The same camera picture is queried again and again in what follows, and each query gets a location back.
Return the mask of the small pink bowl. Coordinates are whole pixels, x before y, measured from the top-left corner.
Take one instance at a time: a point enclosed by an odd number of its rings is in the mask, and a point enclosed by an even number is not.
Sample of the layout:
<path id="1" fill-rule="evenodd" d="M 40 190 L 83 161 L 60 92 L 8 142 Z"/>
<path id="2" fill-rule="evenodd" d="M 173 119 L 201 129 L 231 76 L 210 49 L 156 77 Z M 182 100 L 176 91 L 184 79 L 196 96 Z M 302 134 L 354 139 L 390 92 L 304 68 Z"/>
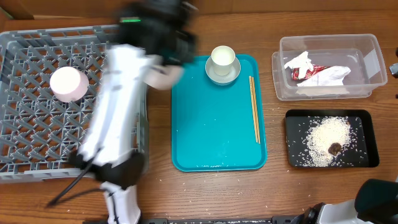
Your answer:
<path id="1" fill-rule="evenodd" d="M 50 88 L 64 102 L 80 100 L 88 91 L 88 77 L 73 67 L 61 67 L 50 76 Z"/>

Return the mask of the large white plate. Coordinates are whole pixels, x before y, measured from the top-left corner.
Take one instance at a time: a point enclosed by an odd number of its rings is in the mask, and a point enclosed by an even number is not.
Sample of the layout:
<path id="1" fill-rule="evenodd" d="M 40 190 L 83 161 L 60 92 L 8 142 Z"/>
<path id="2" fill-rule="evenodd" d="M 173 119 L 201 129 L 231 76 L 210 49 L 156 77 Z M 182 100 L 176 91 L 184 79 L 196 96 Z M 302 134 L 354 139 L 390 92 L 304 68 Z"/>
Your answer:
<path id="1" fill-rule="evenodd" d="M 148 55 L 151 59 L 149 70 L 143 76 L 143 81 L 147 85 L 157 90 L 169 90 L 183 75 L 183 67 L 179 65 L 161 65 L 162 57 L 158 55 Z"/>

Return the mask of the pile of white rice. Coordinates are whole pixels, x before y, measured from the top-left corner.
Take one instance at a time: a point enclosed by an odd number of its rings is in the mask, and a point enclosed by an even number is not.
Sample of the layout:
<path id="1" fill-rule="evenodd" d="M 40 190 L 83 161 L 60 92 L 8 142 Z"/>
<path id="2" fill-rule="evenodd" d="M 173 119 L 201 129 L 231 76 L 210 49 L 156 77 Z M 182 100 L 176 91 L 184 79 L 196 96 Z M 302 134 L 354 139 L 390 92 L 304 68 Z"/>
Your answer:
<path id="1" fill-rule="evenodd" d="M 357 116 L 289 116 L 285 120 L 290 165 L 294 167 L 367 167 L 362 121 Z M 338 142 L 342 152 L 329 147 Z"/>

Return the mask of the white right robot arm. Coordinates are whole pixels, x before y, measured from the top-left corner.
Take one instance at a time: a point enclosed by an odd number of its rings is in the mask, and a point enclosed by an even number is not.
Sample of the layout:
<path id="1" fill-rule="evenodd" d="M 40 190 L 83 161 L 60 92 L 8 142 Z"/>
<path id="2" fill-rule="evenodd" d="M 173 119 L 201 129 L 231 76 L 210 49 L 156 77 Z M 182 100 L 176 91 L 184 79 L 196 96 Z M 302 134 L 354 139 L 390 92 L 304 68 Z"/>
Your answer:
<path id="1" fill-rule="evenodd" d="M 296 224 L 397 224 L 397 182 L 369 179 L 356 198 L 338 203 L 319 203 L 293 218 Z"/>

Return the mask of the brown food scrap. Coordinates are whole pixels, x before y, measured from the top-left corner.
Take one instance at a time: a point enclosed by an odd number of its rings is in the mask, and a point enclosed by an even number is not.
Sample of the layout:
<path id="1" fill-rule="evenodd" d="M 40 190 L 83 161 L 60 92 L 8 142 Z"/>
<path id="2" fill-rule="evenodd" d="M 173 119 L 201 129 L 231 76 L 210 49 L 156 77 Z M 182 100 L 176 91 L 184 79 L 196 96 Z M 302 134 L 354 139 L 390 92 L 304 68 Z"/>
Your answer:
<path id="1" fill-rule="evenodd" d="M 343 148 L 342 145 L 338 142 L 334 142 L 328 149 L 328 152 L 333 155 L 333 156 L 337 156 L 338 154 L 340 154 L 342 152 Z"/>

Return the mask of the small white tissue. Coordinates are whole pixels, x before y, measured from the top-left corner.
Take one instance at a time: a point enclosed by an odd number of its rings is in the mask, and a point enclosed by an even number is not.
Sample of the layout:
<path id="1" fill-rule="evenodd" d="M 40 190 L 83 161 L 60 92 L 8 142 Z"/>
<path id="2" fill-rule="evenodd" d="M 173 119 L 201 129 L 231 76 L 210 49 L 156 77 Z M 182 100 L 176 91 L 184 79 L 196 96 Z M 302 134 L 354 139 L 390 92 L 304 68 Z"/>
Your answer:
<path id="1" fill-rule="evenodd" d="M 308 69 L 313 70 L 313 64 L 308 57 L 308 52 L 304 51 L 299 56 L 287 62 L 284 65 L 284 68 L 290 68 L 291 70 L 294 68 L 300 68 L 303 70 L 303 73 L 305 73 Z"/>

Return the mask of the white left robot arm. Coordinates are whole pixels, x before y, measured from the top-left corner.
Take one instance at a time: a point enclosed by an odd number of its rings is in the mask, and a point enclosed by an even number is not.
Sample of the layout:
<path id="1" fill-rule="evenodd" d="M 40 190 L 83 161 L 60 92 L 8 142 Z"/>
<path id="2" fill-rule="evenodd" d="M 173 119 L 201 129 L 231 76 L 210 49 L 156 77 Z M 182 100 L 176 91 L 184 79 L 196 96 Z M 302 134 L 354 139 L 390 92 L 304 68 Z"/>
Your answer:
<path id="1" fill-rule="evenodd" d="M 120 10 L 90 126 L 69 163 L 101 182 L 109 223 L 139 223 L 136 185 L 146 164 L 132 148 L 144 85 L 171 89 L 193 62 L 190 1 L 136 1 Z"/>

